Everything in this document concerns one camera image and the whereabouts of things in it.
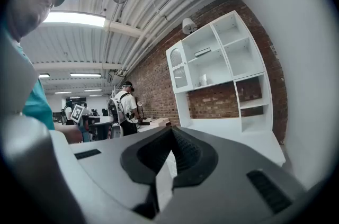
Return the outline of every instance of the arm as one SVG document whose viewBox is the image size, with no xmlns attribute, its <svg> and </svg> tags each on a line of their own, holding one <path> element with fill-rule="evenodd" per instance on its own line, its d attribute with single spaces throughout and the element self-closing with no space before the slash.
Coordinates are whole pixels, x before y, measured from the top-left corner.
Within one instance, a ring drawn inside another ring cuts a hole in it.
<svg viewBox="0 0 339 224">
<path fill-rule="evenodd" d="M 138 113 L 138 109 L 134 108 L 132 109 L 132 112 L 134 113 L 135 118 L 138 119 L 139 122 L 141 122 L 142 120 L 141 120 L 141 116 Z"/>
<path fill-rule="evenodd" d="M 131 111 L 134 113 L 134 116 L 136 119 L 138 119 L 139 122 L 142 121 L 139 113 L 138 113 L 138 109 L 137 109 L 137 104 L 136 104 L 136 99 L 134 97 L 131 97 Z"/>
<path fill-rule="evenodd" d="M 83 136 L 79 130 L 78 125 L 62 125 L 54 123 L 56 131 L 62 132 L 69 144 L 79 143 L 83 140 Z"/>
</svg>

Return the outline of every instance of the white shelving unit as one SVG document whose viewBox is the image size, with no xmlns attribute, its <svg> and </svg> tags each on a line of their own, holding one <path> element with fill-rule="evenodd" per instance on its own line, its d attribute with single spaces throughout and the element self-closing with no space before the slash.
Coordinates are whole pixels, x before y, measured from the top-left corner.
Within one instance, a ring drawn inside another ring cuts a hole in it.
<svg viewBox="0 0 339 224">
<path fill-rule="evenodd" d="M 202 50 L 206 53 L 197 56 Z M 272 95 L 266 68 L 236 11 L 198 29 L 170 47 L 166 55 L 181 126 L 244 143 L 279 165 L 285 162 L 272 132 Z M 240 81 L 254 77 L 259 78 L 262 98 L 240 102 Z M 234 83 L 239 118 L 191 119 L 186 93 L 227 82 Z M 241 116 L 241 110 L 258 106 L 263 107 L 262 115 Z"/>
</svg>

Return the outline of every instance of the ceiling beam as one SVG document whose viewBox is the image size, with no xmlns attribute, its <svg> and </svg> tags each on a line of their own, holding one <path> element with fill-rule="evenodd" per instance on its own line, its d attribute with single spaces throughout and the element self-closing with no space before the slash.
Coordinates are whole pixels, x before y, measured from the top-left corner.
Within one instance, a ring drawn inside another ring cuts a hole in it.
<svg viewBox="0 0 339 224">
<path fill-rule="evenodd" d="M 35 70 L 73 70 L 73 69 L 121 69 L 121 64 L 100 62 L 51 62 L 34 63 Z"/>
<path fill-rule="evenodd" d="M 105 20 L 104 23 L 104 29 L 105 31 L 113 31 L 117 33 L 121 33 L 124 35 L 129 35 L 134 38 L 138 38 L 142 35 L 142 30 L 138 28 L 131 27 L 130 25 L 126 25 L 123 23 L 118 22 L 111 22 L 110 20 Z"/>
<path fill-rule="evenodd" d="M 69 79 L 40 79 L 43 85 L 62 85 L 62 84 L 92 84 L 92 83 L 101 83 L 101 80 L 107 82 L 106 78 L 69 78 Z"/>
</svg>

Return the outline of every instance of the man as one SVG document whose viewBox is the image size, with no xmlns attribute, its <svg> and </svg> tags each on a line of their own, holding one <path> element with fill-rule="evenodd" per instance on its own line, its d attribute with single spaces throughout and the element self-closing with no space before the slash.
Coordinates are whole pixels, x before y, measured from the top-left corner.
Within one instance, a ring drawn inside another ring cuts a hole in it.
<svg viewBox="0 0 339 224">
<path fill-rule="evenodd" d="M 17 51 L 23 53 L 19 44 L 22 37 L 36 29 L 48 16 L 54 6 L 59 6 L 64 0 L 10 0 L 5 15 L 5 33 L 8 34 L 9 44 L 15 46 Z M 23 114 L 36 118 L 46 125 L 49 130 L 62 132 L 69 143 L 80 142 L 82 134 L 78 126 L 65 126 L 54 124 L 52 110 L 47 103 L 42 85 L 38 80 L 32 89 L 23 109 Z"/>
<path fill-rule="evenodd" d="M 72 100 L 70 97 L 66 98 L 66 106 L 65 106 L 65 116 L 67 120 L 70 120 L 70 116 L 72 115 Z"/>
<path fill-rule="evenodd" d="M 122 85 L 122 91 L 116 94 L 115 98 L 121 102 L 123 111 L 125 114 L 125 121 L 123 121 L 120 126 L 123 129 L 123 135 L 128 136 L 134 133 L 137 133 L 136 124 L 132 121 L 131 118 L 135 117 L 139 122 L 142 121 L 141 116 L 138 113 L 136 99 L 131 95 L 131 92 L 134 91 L 133 85 L 131 82 L 127 81 Z"/>
<path fill-rule="evenodd" d="M 83 111 L 83 115 L 89 115 L 91 112 L 90 110 L 87 108 L 87 103 L 84 103 L 84 111 Z"/>
</svg>

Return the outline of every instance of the white duct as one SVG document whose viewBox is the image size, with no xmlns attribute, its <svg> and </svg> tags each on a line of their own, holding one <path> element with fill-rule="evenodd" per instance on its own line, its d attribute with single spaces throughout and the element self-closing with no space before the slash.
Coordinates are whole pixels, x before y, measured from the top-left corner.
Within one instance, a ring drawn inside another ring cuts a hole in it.
<svg viewBox="0 0 339 224">
<path fill-rule="evenodd" d="M 127 69 L 130 68 L 130 65 L 133 64 L 133 62 L 140 57 L 140 53 L 142 50 L 147 46 L 149 41 L 152 37 L 154 37 L 169 21 L 171 21 L 178 13 L 182 12 L 184 8 L 186 8 L 188 5 L 193 3 L 195 0 L 185 0 L 180 6 L 178 6 L 170 15 L 168 15 L 162 23 L 152 32 L 151 36 L 144 42 L 144 44 L 141 46 L 140 50 L 136 53 L 136 55 L 131 59 L 131 62 L 128 64 Z"/>
<path fill-rule="evenodd" d="M 159 21 L 159 19 L 166 15 L 167 11 L 169 11 L 179 0 L 170 0 L 161 10 L 160 12 L 151 20 L 151 22 L 147 25 L 142 35 L 139 37 L 137 42 L 134 44 L 132 50 L 129 52 L 128 57 L 126 58 L 124 64 L 121 69 L 124 70 L 126 64 L 129 62 L 130 58 L 134 55 L 135 51 L 139 48 L 141 42 L 144 40 L 145 36 L 148 32 L 154 28 L 154 25 Z"/>
</svg>

